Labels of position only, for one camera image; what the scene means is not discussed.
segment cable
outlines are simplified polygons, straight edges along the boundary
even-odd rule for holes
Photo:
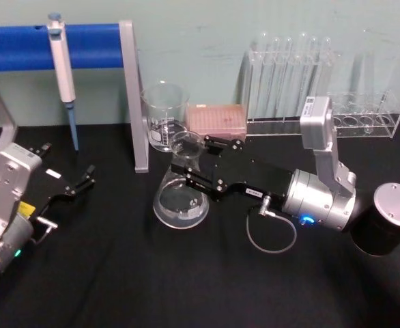
[[[285,248],[280,249],[280,250],[265,249],[265,248],[259,246],[259,245],[256,244],[256,242],[253,240],[253,238],[252,238],[252,236],[251,236],[251,234],[250,234],[249,217],[250,217],[250,213],[247,214],[247,218],[246,218],[247,237],[248,237],[249,241],[252,243],[252,245],[255,246],[259,251],[262,251],[263,253],[267,253],[267,254],[280,254],[280,253],[286,252],[288,249],[290,249],[291,247],[293,247],[294,244],[296,243],[296,240],[297,240],[297,230],[296,230],[296,227],[294,226],[294,224],[293,224],[290,220],[288,220],[288,219],[286,219],[286,218],[284,218],[284,217],[281,217],[280,215],[275,215],[275,216],[274,216],[275,219],[279,219],[279,220],[281,220],[281,221],[284,221],[285,223],[287,223],[287,224],[289,224],[289,225],[291,226],[291,228],[292,228],[292,230],[293,230],[293,232],[294,232],[294,237],[293,237],[292,242],[291,242],[288,246],[286,246]]]

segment blue pipette tip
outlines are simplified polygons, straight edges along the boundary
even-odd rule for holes
[[[78,152],[78,138],[77,138],[77,129],[76,129],[76,118],[74,116],[74,103],[73,102],[66,103],[65,107],[68,110],[68,119],[70,121],[72,143],[74,144],[74,149],[76,150],[76,153],[77,153]]]

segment pink pipette tip box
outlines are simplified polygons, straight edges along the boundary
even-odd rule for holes
[[[189,131],[227,140],[244,141],[246,115],[242,105],[192,105],[186,112]]]

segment erlenmeyer flask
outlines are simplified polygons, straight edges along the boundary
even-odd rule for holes
[[[193,132],[182,131],[170,139],[173,163],[199,169],[199,157],[203,152],[202,138]],[[164,224],[175,229],[196,226],[209,210],[205,194],[185,185],[185,177],[167,170],[153,201],[153,210]]]

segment black tabletop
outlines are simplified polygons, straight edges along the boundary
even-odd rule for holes
[[[400,246],[376,258],[347,234],[298,226],[295,246],[257,251],[246,237],[240,195],[197,227],[172,230],[154,216],[153,196],[171,161],[150,150],[150,173],[135,174],[126,125],[78,127],[75,155],[67,126],[20,128],[22,146],[53,144],[44,162],[74,178],[96,166],[96,186],[47,217],[59,229],[26,247],[0,282],[0,327],[400,327]],[[295,137],[249,139],[286,169],[315,171]],[[400,183],[400,127],[394,139],[340,139],[341,160],[373,190]],[[277,247],[287,231],[269,220],[253,234]]]

